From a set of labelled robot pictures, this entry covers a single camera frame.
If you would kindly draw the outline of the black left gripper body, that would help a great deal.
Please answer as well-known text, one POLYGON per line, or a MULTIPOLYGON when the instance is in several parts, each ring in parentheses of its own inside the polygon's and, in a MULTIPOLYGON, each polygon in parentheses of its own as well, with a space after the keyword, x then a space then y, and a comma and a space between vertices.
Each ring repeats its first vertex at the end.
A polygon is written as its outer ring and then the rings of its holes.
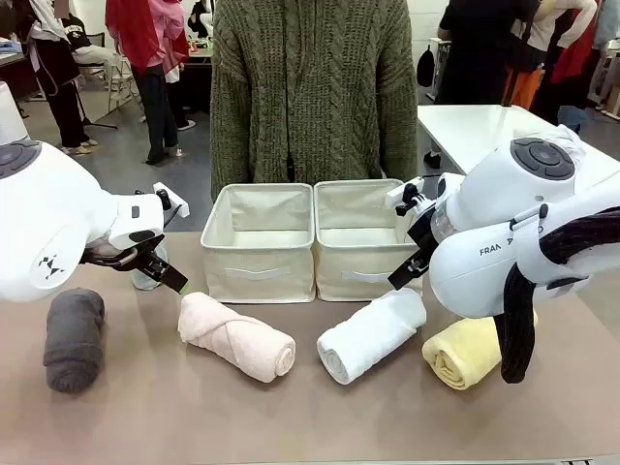
POLYGON ((110 267, 117 271, 138 270, 150 279, 162 282, 168 265, 155 253, 155 249, 163 240, 164 236, 161 234, 121 251, 114 257, 96 255, 94 249, 87 249, 82 254, 80 263, 110 267))

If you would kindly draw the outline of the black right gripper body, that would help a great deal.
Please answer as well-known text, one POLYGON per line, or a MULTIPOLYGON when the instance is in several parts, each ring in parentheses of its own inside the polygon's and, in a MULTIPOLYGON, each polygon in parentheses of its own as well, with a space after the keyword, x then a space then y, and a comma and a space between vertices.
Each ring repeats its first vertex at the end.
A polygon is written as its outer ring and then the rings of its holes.
POLYGON ((431 230, 434 211, 424 211, 408 229, 408 236, 416 243, 418 250, 413 255, 413 262, 428 265, 439 243, 431 230))

